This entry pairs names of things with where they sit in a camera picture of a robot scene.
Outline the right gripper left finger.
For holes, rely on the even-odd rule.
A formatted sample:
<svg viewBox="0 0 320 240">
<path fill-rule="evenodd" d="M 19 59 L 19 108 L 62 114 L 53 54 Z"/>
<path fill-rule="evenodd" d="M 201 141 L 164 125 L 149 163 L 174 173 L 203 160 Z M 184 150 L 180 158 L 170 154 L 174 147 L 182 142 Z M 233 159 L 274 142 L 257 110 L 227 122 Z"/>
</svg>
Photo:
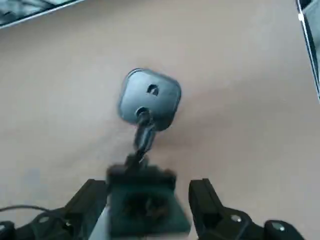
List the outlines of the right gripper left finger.
<svg viewBox="0 0 320 240">
<path fill-rule="evenodd" d="M 107 205 L 107 184 L 89 179 L 66 203 L 56 209 L 16 204 L 2 207 L 1 212 L 13 210 L 40 211 L 21 227 L 10 220 L 0 222 L 2 240 L 88 240 Z"/>
</svg>

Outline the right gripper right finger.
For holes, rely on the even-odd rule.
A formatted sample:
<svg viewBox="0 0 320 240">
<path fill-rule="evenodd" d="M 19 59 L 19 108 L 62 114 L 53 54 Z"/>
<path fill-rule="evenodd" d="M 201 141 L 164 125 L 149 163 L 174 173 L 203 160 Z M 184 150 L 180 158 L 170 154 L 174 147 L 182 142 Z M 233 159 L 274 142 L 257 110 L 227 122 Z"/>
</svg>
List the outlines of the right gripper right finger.
<svg viewBox="0 0 320 240">
<path fill-rule="evenodd" d="M 191 180 L 188 201 L 199 240 L 303 240 L 290 223 L 278 219 L 263 225 L 245 212 L 226 207 L 207 178 Z"/>
</svg>

